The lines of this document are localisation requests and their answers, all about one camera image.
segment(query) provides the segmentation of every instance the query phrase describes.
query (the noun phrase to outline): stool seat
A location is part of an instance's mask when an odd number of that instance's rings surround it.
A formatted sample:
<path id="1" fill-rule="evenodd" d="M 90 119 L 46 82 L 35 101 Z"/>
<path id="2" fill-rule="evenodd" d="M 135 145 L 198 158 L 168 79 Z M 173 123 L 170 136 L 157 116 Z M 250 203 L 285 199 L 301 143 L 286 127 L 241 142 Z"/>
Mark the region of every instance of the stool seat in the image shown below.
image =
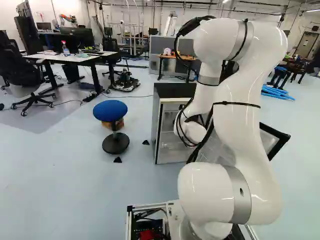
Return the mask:
<path id="1" fill-rule="evenodd" d="M 283 66 L 276 66 L 274 69 L 279 71 L 284 71 L 284 72 L 287 71 L 287 69 Z"/>
<path id="2" fill-rule="evenodd" d="M 122 119 L 127 112 L 127 105 L 118 100 L 106 100 L 93 108 L 93 115 L 96 119 L 110 123 Z"/>

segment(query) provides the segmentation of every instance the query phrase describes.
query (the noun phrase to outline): door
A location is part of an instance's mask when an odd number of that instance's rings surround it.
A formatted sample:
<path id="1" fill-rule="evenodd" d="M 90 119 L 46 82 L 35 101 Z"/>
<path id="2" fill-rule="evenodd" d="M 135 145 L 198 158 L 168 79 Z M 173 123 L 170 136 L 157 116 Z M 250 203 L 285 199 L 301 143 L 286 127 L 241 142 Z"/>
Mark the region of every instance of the door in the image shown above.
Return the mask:
<path id="1" fill-rule="evenodd" d="M 294 54 L 307 58 L 318 36 L 318 33 L 305 31 Z"/>

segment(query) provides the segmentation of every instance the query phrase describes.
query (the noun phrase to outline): blue stool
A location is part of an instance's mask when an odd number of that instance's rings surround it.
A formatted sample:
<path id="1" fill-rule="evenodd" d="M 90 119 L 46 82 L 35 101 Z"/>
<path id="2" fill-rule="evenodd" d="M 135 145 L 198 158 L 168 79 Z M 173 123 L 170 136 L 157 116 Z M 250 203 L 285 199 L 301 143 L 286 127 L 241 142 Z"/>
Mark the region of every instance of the blue stool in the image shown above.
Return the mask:
<path id="1" fill-rule="evenodd" d="M 121 132 L 116 132 L 117 122 L 128 112 L 128 107 L 122 101 L 107 100 L 100 102 L 93 108 L 96 119 L 111 124 L 113 133 L 102 142 L 102 149 L 108 154 L 118 155 L 123 153 L 129 145 L 129 137 Z"/>

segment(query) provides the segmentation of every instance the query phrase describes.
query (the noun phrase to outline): white desk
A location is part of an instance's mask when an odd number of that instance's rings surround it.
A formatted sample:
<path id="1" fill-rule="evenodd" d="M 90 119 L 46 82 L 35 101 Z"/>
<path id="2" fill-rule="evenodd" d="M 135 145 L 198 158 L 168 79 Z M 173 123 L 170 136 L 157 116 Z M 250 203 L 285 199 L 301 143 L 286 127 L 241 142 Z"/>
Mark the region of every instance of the white desk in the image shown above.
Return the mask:
<path id="1" fill-rule="evenodd" d="M 45 59 L 54 62 L 69 62 L 69 63 L 82 63 L 92 59 L 97 59 L 99 55 L 89 56 L 89 57 L 78 57 L 74 55 L 64 56 L 63 54 L 59 55 L 48 55 L 43 53 L 37 53 L 33 55 L 23 56 L 26 59 Z"/>
<path id="2" fill-rule="evenodd" d="M 98 79 L 98 74 L 97 74 L 97 69 L 96 69 L 96 61 L 100 60 L 101 58 L 106 58 L 105 61 L 108 61 L 108 56 L 115 54 L 115 53 L 116 52 L 105 52 L 104 54 L 101 54 L 101 55 L 99 55 L 99 54 L 90 55 L 89 57 L 77 57 L 74 55 L 64 56 L 63 54 L 47 55 L 47 54 L 43 54 L 43 53 L 37 53 L 37 54 L 33 54 L 33 55 L 24 56 L 24 58 L 29 59 L 29 60 L 36 60 L 36 59 L 48 60 L 48 61 L 45 61 L 44 65 L 45 65 L 45 70 L 46 70 L 48 77 L 50 79 L 50 82 L 51 82 L 51 87 L 40 92 L 39 94 L 45 94 L 49 91 L 55 90 L 55 89 L 63 86 L 63 83 L 57 84 L 49 61 L 54 62 L 54 63 L 59 63 L 59 64 L 76 64 L 78 66 L 90 67 L 91 73 L 92 73 L 93 84 L 94 84 L 94 90 L 95 90 L 96 94 L 92 94 L 91 96 L 83 99 L 83 101 L 89 102 L 94 97 L 96 97 L 100 93 L 102 93 L 102 91 L 103 91 L 103 89 L 100 86 L 99 79 Z M 109 71 L 110 71 L 110 73 L 114 72 L 112 64 L 109 64 Z M 113 74 L 110 74 L 110 80 L 111 80 L 111 82 L 114 81 Z"/>

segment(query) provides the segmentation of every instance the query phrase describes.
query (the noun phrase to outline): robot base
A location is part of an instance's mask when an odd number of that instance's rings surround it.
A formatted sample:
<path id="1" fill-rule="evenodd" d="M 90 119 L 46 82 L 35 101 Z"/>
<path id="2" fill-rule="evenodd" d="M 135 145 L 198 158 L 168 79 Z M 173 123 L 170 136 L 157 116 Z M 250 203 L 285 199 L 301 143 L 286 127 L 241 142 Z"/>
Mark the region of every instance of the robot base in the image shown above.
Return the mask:
<path id="1" fill-rule="evenodd" d="M 140 81 L 133 77 L 130 77 L 130 83 L 124 85 L 121 79 L 114 82 L 111 85 L 114 90 L 122 91 L 122 92 L 132 92 L 134 89 L 140 86 Z"/>
<path id="2" fill-rule="evenodd" d="M 136 240 L 136 229 L 137 226 L 134 215 L 135 213 L 152 211 L 152 210 L 163 210 L 166 212 L 166 217 L 163 219 L 164 233 L 170 240 L 199 240 L 196 235 L 193 235 L 193 231 L 189 231 L 190 222 L 185 216 L 184 211 L 178 200 L 169 202 L 143 204 L 143 205 L 130 205 L 127 207 L 127 216 L 125 221 L 126 240 Z M 234 224 L 231 233 L 225 240 L 259 240 L 255 232 L 248 225 L 236 225 Z"/>

